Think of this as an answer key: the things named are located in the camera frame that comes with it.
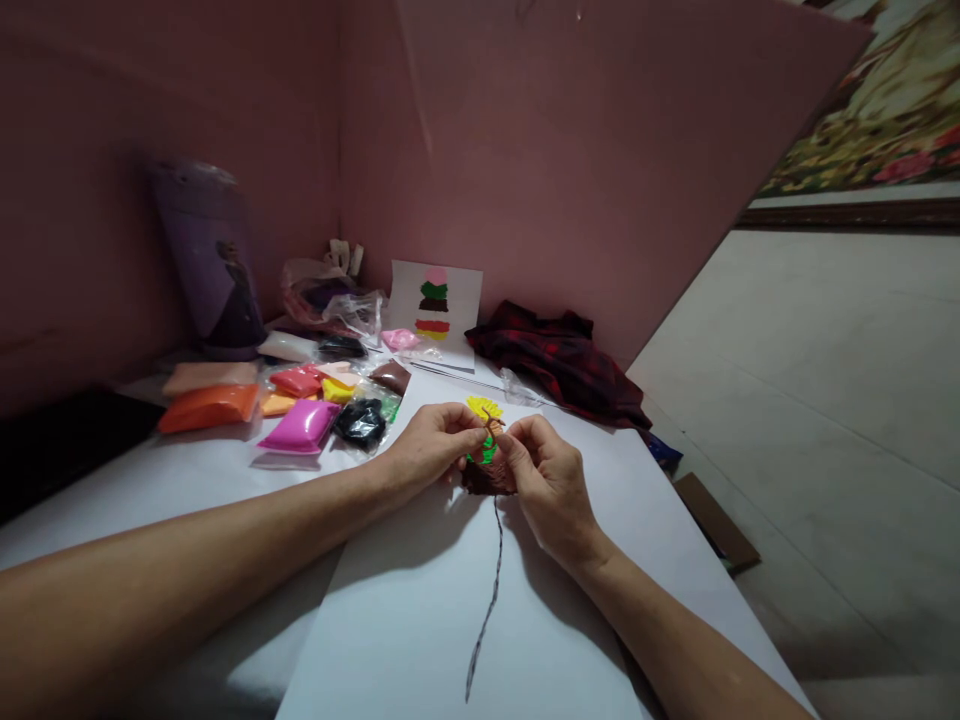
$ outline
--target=white paper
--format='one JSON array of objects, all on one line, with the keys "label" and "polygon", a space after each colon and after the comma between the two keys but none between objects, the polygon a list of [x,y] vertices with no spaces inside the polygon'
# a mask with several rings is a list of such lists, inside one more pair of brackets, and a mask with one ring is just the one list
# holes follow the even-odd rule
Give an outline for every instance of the white paper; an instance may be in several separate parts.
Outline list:
[{"label": "white paper", "polygon": [[[414,375],[395,429],[421,405],[470,394]],[[536,412],[498,404],[508,425]],[[469,704],[499,534],[493,498],[438,485],[349,542],[277,717],[643,717],[610,627],[538,547],[516,498],[497,502],[499,599]]]},{"label": "white paper", "polygon": [[[429,303],[424,303],[421,286],[431,279],[441,278],[447,286],[446,298],[439,305],[433,305],[438,309],[430,309]],[[473,370],[473,348],[463,337],[463,333],[477,324],[482,286],[483,273],[479,270],[394,260],[389,326],[391,329],[407,328],[417,332],[417,321],[449,323],[450,329],[446,331],[446,336],[434,338],[443,353],[440,364]]]}]

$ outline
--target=white table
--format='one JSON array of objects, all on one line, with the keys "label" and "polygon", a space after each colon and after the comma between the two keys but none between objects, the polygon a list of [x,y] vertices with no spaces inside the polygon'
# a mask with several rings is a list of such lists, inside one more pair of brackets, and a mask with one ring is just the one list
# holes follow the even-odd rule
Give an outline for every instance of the white table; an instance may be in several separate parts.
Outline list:
[{"label": "white table", "polygon": [[[474,385],[454,382],[478,393]],[[488,388],[479,394],[504,400],[502,393]],[[622,462],[636,465],[637,487],[629,498],[605,492],[609,489],[602,474],[586,468],[601,524],[621,528],[635,524],[635,532],[624,536],[621,531],[624,550],[812,711],[637,433],[592,425],[585,430],[581,421],[561,410],[542,411],[561,435],[576,443],[578,434],[589,432],[591,443],[607,443]],[[0,528],[0,568],[316,477],[317,472],[249,467],[256,454],[252,446],[277,422],[148,440]],[[353,465],[342,452],[325,451],[321,458],[321,475]],[[273,717],[338,559],[339,549],[248,610],[144,688],[126,710],[139,717]]]}]

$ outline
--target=purple bottle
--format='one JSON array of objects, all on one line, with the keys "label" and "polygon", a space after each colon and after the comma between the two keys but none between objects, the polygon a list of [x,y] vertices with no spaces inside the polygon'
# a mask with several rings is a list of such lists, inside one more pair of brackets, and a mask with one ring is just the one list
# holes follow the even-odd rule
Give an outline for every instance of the purple bottle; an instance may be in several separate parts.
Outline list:
[{"label": "purple bottle", "polygon": [[211,360],[253,360],[266,338],[247,269],[247,219],[230,173],[194,161],[151,168],[167,243]]}]

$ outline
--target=pink wall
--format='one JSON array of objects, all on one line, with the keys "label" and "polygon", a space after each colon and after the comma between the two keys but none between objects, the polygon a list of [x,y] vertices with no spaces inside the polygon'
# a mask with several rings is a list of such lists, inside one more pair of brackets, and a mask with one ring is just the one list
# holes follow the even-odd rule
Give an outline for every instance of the pink wall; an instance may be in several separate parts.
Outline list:
[{"label": "pink wall", "polygon": [[[578,21],[578,10],[582,18]],[[628,363],[867,40],[774,0],[352,0],[342,227]]]},{"label": "pink wall", "polygon": [[188,156],[250,205],[261,302],[337,233],[335,0],[0,9],[0,408],[109,378],[189,324],[140,173]]}]

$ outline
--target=red and black plaid cloth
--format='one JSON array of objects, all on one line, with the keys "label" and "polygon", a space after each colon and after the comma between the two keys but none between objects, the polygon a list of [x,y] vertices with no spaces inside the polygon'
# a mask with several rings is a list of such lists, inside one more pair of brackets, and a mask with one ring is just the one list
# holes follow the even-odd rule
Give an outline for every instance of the red and black plaid cloth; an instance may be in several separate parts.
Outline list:
[{"label": "red and black plaid cloth", "polygon": [[498,367],[532,373],[558,405],[602,425],[634,427],[646,440],[653,423],[640,409],[643,390],[593,344],[593,321],[567,310],[557,320],[509,300],[486,325],[464,333]]}]

